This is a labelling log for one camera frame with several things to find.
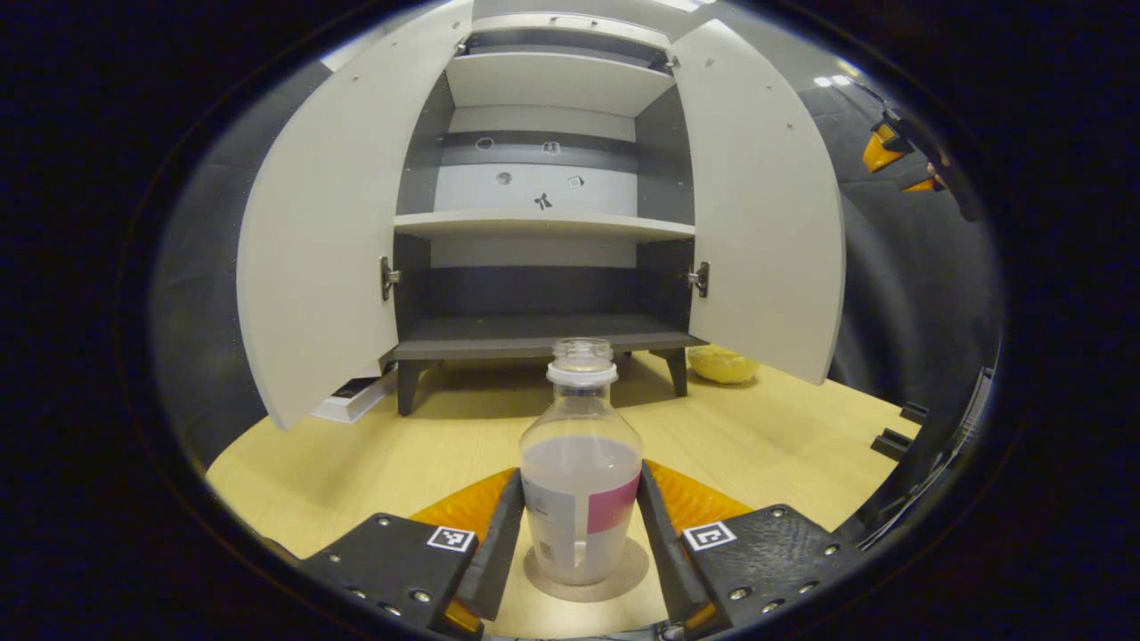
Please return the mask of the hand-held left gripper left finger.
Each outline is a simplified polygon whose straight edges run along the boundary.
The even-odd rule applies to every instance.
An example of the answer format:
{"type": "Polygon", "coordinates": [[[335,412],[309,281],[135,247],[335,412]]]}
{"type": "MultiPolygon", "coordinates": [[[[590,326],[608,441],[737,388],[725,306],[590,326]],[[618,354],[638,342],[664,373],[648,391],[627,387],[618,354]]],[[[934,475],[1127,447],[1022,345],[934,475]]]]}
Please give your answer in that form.
{"type": "Polygon", "coordinates": [[[298,570],[382,618],[440,636],[482,636],[500,612],[521,516],[524,488],[513,466],[408,518],[368,516],[298,570]]]}

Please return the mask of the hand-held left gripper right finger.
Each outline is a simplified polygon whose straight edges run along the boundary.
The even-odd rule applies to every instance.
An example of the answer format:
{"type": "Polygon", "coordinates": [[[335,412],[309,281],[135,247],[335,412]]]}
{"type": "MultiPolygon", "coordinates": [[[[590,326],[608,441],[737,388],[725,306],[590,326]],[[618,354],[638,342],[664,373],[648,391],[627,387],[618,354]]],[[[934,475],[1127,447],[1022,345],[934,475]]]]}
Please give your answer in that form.
{"type": "Polygon", "coordinates": [[[749,508],[656,461],[638,508],[668,620],[683,636],[769,628],[847,579],[863,547],[795,508],[749,508]]]}

